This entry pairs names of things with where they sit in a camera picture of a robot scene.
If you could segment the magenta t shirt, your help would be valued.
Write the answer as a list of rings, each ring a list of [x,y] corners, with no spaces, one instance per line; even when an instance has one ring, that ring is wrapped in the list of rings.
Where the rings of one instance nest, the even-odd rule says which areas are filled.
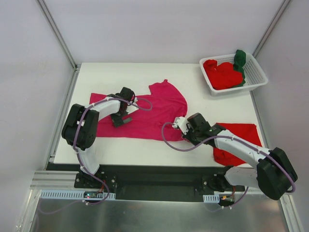
[[[110,116],[98,122],[98,138],[137,138],[162,141],[161,129],[164,123],[173,122],[175,118],[186,116],[187,101],[180,91],[165,79],[161,83],[149,85],[149,95],[139,95],[137,105],[149,108],[145,100],[151,102],[151,111],[137,110],[126,118],[132,120],[116,128]]]

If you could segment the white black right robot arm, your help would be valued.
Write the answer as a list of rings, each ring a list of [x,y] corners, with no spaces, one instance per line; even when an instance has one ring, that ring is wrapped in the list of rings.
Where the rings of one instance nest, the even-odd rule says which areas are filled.
[[[276,147],[272,150],[248,142],[227,128],[216,123],[211,126],[196,113],[189,118],[179,117],[175,121],[183,138],[191,144],[210,145],[228,152],[249,165],[248,168],[227,165],[209,183],[216,191],[227,191],[233,186],[260,189],[266,196],[278,200],[285,193],[296,190],[298,176],[286,153]]]

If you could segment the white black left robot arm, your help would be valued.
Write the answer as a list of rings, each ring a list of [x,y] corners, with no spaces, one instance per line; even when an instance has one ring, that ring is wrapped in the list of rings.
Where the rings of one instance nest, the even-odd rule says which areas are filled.
[[[130,122],[132,118],[124,117],[138,110],[133,106],[134,102],[135,93],[123,87],[119,93],[107,95],[88,106],[77,103],[71,106],[61,136],[76,152],[80,169],[87,174],[85,182],[90,187],[97,188],[102,183],[102,176],[97,173],[99,161],[94,148],[99,121],[110,117],[115,128]]]

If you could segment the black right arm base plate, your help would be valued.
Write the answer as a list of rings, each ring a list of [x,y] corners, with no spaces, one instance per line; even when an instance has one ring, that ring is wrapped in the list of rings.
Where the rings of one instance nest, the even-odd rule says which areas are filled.
[[[206,183],[205,186],[212,191],[225,192],[225,191],[235,191],[243,192],[245,187],[241,185],[231,185],[223,174],[208,174],[202,176],[202,182]]]

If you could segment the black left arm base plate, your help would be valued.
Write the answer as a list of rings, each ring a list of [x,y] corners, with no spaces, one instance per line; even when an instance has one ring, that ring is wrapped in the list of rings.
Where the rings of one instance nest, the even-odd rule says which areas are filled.
[[[103,181],[109,188],[109,190],[116,190],[116,175],[99,171],[95,176]],[[99,189],[102,187],[102,183],[89,174],[79,171],[75,177],[74,187],[77,189]]]

